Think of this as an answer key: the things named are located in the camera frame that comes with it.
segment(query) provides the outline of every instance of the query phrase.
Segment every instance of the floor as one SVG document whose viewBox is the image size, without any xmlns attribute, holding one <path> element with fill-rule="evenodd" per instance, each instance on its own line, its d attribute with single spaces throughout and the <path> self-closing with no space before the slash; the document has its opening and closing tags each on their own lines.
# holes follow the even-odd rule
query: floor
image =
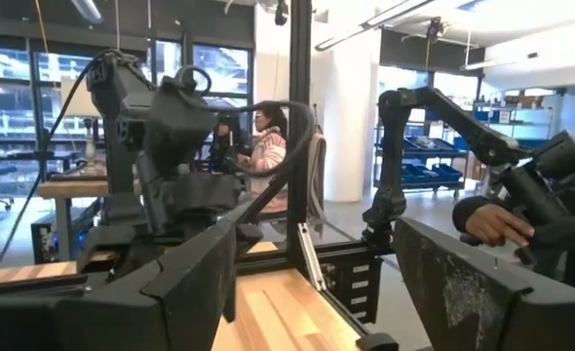
<svg viewBox="0 0 575 351">
<path fill-rule="evenodd" d="M 461 192 L 461 197 L 472 194 L 471 191 Z M 334 226 L 341 228 L 343 233 L 338 233 L 327 226 L 322 237 L 314 234 L 315 242 L 332 243 L 347 241 L 350 240 L 350 237 L 359 238 L 364 229 L 361 219 L 362 212 L 370 206 L 371 195 L 368 192 L 362 201 L 353 204 L 325 203 L 327 220 Z M 79 202 L 82 203 L 74 203 L 74 205 L 88 206 L 90 204 L 90 200 L 79 200 Z M 411 193 L 407 194 L 405 215 L 423 221 L 443 233 L 456 236 L 458 233 L 454 230 L 451 222 L 454 203 L 455 199 L 452 192 L 449 191 L 441 191 L 438 194 L 432 192 Z M 3 206 L 0 206 L 0 251 L 4 247 L 21 206 L 22 201 L 17 200 L 8 213 L 4 211 Z M 53 204 L 51 202 L 41 199 L 33 200 L 19 225 L 19 230 L 2 261 L 1 267 L 33 263 L 29 223 L 48 215 L 52 210 Z M 265 225 L 264 233 L 267 240 L 278 241 L 282 239 L 269 225 Z M 488 250 L 491 254 L 513 260 L 513 248 L 511 247 Z M 386 332 L 391 335 L 400 344 L 402 351 L 419 350 L 430 344 L 428 336 L 424 332 L 417 312 L 411 303 L 401 273 L 395 264 L 395 258 L 392 256 L 388 258 L 388 262 L 383 264 L 381 274 L 378 320 L 375 325 L 370 325 L 369 328 L 373 332 Z"/>
</svg>

